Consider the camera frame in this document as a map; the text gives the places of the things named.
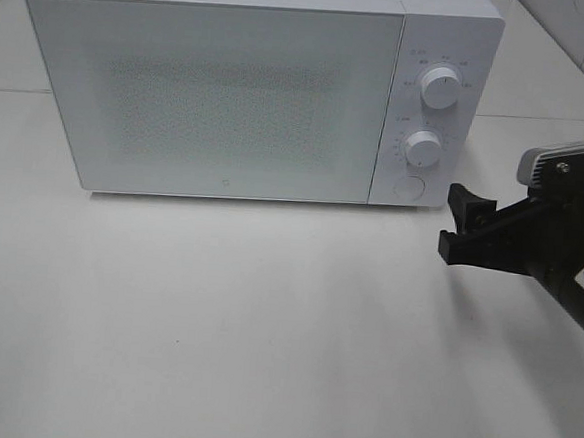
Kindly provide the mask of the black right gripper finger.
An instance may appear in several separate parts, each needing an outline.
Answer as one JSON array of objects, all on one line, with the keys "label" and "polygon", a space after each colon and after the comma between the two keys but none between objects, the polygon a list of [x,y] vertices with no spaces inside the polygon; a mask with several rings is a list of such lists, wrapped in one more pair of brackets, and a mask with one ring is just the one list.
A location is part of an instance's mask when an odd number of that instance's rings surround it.
[{"label": "black right gripper finger", "polygon": [[543,199],[584,196],[584,140],[526,150],[516,180]]}]

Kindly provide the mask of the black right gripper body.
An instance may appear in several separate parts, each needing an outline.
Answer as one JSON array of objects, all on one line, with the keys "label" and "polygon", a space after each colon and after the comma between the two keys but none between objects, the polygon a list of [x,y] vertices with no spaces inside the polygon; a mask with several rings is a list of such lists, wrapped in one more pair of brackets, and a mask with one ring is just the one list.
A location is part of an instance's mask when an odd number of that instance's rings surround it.
[{"label": "black right gripper body", "polygon": [[439,234],[446,264],[530,276],[584,331],[584,194],[529,189],[500,209],[455,183],[448,205],[456,230]]}]

